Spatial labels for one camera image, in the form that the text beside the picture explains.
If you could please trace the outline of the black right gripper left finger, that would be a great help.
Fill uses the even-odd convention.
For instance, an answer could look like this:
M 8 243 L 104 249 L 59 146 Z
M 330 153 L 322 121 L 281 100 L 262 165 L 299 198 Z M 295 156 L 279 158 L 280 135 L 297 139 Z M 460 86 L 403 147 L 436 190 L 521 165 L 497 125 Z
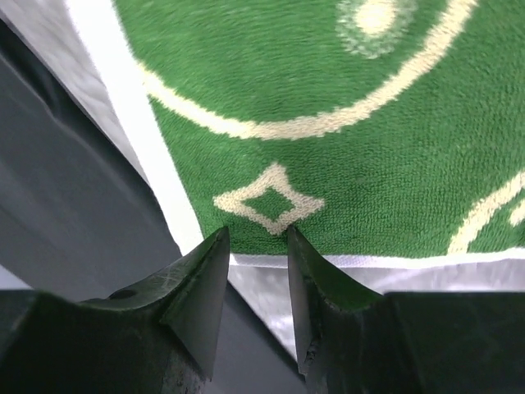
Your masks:
M 200 393 L 212 378 L 230 234 L 111 294 L 1 294 L 4 393 Z

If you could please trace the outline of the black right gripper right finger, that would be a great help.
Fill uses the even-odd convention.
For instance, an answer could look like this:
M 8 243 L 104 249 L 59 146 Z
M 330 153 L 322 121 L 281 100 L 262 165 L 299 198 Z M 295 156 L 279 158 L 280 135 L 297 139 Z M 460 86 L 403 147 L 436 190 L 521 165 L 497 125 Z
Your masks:
M 521 292 L 365 287 L 287 230 L 300 373 L 310 393 L 521 393 Z

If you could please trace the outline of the yellow green patterned towel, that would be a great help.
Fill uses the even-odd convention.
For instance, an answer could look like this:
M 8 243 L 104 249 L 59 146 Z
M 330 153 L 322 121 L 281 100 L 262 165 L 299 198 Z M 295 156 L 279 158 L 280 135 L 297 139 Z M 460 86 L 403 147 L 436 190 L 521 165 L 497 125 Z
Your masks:
M 181 252 L 294 352 L 290 225 L 363 285 L 524 288 L 521 1 L 4 1 Z

